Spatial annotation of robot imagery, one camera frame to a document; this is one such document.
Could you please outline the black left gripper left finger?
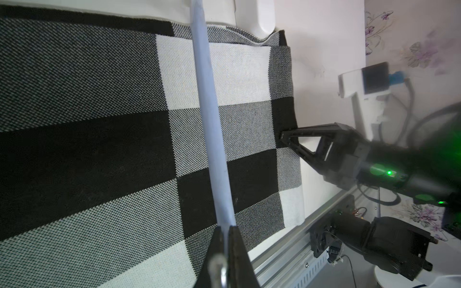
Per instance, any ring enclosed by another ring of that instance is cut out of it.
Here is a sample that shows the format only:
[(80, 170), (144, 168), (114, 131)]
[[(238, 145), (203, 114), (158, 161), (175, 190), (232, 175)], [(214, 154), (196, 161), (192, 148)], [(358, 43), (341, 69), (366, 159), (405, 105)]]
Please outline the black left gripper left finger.
[(216, 227), (194, 288), (224, 288), (224, 236)]

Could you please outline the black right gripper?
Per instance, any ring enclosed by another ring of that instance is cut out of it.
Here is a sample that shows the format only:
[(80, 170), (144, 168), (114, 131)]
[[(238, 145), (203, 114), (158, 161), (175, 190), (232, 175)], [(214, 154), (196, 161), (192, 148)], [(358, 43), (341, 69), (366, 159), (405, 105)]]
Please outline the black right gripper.
[(280, 140), (326, 182), (343, 190), (355, 185), (371, 150), (355, 128), (338, 123), (285, 130)]

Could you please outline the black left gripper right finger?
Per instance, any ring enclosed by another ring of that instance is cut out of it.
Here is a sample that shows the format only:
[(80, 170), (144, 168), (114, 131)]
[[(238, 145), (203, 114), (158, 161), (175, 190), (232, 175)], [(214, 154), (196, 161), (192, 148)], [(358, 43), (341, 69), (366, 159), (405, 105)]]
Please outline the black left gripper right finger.
[(229, 288), (260, 288), (237, 226), (229, 228), (228, 271)]

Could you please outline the light blue plastic hanger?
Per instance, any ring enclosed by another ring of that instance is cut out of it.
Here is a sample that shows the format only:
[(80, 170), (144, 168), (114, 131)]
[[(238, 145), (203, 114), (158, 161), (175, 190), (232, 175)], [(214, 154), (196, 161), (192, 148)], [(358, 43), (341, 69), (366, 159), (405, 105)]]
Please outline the light blue plastic hanger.
[(224, 236), (224, 253), (228, 255), (229, 231), (232, 226), (236, 225), (236, 221), (202, 1), (191, 2), (190, 17), (199, 109), (204, 130), (212, 196), (217, 225), (222, 228)]

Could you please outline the black white checkered scarf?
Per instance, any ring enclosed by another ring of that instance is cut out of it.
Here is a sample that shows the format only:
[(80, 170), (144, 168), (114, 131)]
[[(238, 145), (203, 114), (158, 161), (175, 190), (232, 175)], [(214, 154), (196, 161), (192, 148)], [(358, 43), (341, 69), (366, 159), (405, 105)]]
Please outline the black white checkered scarf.
[[(284, 31), (208, 27), (247, 250), (304, 222)], [(190, 288), (216, 214), (190, 27), (1, 6), (1, 286)]]

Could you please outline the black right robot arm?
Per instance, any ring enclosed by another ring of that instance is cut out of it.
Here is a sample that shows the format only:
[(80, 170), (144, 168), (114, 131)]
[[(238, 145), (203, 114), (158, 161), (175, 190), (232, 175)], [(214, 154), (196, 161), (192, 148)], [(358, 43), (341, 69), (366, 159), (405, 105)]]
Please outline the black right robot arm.
[(285, 130), (280, 140), (326, 182), (349, 190), (379, 187), (412, 198), (417, 204), (445, 209), (441, 227), (461, 236), (461, 118), (416, 146), (414, 136), (425, 123), (461, 113), (455, 103), (419, 121), (406, 148), (365, 139), (355, 128), (334, 123)]

